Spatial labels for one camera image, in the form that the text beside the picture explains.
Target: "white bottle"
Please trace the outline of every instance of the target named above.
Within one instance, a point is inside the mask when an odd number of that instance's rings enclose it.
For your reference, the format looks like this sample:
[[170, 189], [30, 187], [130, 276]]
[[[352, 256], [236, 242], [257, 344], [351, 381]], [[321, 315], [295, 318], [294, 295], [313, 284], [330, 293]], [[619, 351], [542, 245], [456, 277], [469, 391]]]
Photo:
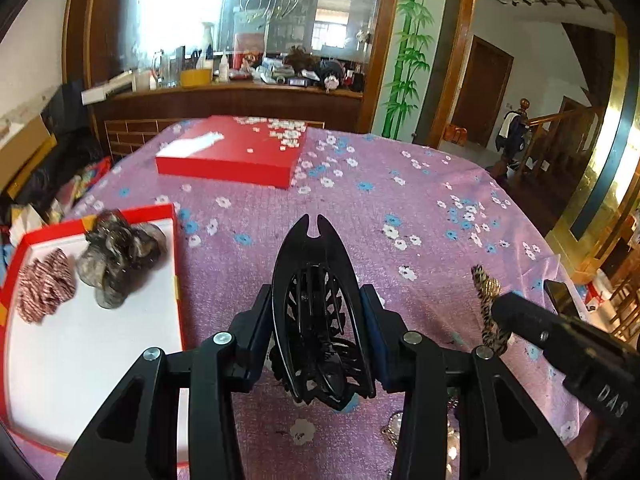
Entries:
[[222, 59], [220, 60], [218, 81], [221, 83], [229, 81], [229, 60], [227, 59], [226, 54], [223, 54]]

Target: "leopard print strap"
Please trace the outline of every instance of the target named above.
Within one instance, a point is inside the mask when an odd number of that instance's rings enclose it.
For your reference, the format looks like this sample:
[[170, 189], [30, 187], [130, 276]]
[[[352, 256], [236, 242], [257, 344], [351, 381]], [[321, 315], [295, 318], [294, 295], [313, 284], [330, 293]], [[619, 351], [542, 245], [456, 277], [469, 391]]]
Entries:
[[480, 299], [482, 344], [500, 356], [507, 351], [507, 341], [511, 337], [511, 332], [498, 327], [491, 317], [492, 304], [500, 296], [500, 283], [495, 278], [490, 278], [482, 266], [472, 267], [471, 273]]

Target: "red box lid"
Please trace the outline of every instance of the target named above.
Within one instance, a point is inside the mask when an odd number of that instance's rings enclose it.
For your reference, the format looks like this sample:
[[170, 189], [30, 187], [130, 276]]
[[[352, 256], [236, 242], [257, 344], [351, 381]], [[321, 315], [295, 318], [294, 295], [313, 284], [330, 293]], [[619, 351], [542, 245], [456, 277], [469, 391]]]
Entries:
[[305, 121], [212, 116], [156, 154], [158, 173], [290, 186]]

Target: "floral tablecloth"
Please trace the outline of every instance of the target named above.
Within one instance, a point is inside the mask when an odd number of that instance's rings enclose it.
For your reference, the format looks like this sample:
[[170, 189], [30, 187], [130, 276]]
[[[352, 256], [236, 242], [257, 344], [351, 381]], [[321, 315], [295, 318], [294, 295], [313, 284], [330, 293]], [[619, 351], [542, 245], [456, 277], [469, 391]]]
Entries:
[[[575, 288], [542, 236], [487, 172], [466, 160], [380, 137], [309, 129], [292, 186], [269, 187], [158, 175], [155, 153], [179, 123], [113, 168], [76, 206], [173, 203], [179, 244], [184, 331], [190, 345], [250, 308], [282, 240], [304, 213], [322, 214], [347, 248], [360, 284], [372, 283], [385, 308], [439, 345], [469, 351], [482, 319], [470, 269], [483, 264], [502, 290], [552, 309], [544, 279]], [[312, 222], [311, 234], [316, 231]], [[562, 387], [540, 350], [514, 336], [503, 360], [558, 435], [569, 441], [587, 414]], [[371, 400], [336, 413], [297, 406], [268, 370], [251, 394], [234, 396], [247, 479], [384, 479], [394, 449], [380, 433], [402, 409], [402, 394], [378, 388]], [[63, 458], [18, 439], [28, 460], [52, 479]], [[188, 471], [182, 470], [181, 477]]]

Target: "yellow container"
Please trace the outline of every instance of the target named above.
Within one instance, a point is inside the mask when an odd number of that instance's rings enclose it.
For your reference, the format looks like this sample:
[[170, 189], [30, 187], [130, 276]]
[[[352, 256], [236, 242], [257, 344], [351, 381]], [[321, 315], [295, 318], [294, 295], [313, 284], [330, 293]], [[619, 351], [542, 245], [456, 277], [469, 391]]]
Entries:
[[195, 68], [183, 70], [180, 73], [180, 85], [184, 88], [204, 86], [211, 83], [211, 70], [209, 68]]

